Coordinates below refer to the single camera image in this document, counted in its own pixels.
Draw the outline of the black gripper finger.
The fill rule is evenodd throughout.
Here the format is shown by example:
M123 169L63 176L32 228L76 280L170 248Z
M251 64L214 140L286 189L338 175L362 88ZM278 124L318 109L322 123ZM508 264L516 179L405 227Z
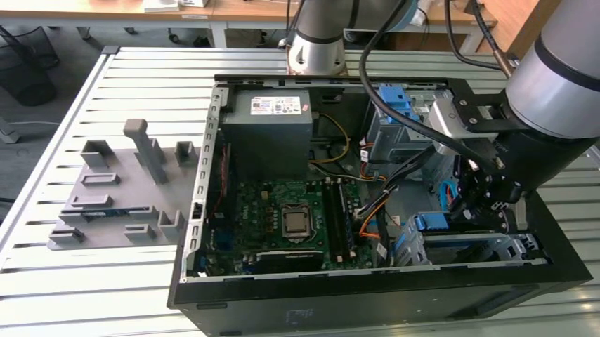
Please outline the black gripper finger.
M452 202L452 222L489 225L485 210L486 172L469 159L456 159L453 176L457 179L457 196Z
M502 201L492 202L489 206L488 223L490 228L502 234L516 234L518 231L517 205Z

